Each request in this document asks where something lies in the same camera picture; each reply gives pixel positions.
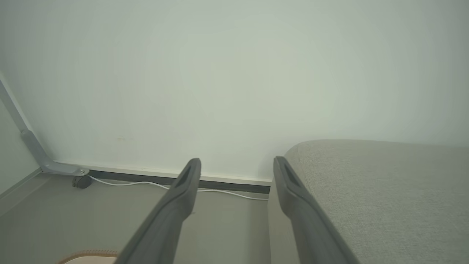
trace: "black caster wheel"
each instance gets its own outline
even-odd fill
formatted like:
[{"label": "black caster wheel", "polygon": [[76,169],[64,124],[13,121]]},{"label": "black caster wheel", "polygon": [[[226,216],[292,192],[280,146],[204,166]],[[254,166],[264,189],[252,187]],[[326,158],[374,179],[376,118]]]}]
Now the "black caster wheel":
[{"label": "black caster wheel", "polygon": [[85,189],[91,185],[91,178],[88,175],[75,176],[72,180],[72,186],[75,188]]}]

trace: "floor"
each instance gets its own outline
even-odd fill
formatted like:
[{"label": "floor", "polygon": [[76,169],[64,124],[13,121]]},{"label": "floor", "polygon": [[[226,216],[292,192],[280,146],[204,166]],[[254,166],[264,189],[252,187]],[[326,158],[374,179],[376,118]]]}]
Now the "floor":
[{"label": "floor", "polygon": [[[82,250],[120,251],[165,193],[143,184],[93,182],[77,189],[71,181],[53,175],[0,217],[0,263],[53,264]],[[267,221],[267,201],[199,193],[182,226],[174,263],[268,264]]]}]

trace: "gray sofa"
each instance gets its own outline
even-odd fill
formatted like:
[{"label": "gray sofa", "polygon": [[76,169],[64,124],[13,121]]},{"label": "gray sofa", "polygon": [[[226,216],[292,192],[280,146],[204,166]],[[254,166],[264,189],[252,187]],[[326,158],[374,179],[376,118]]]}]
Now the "gray sofa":
[{"label": "gray sofa", "polygon": [[[360,263],[469,263],[469,148],[317,140],[285,157]],[[268,211],[272,264],[299,263],[275,183]]]}]

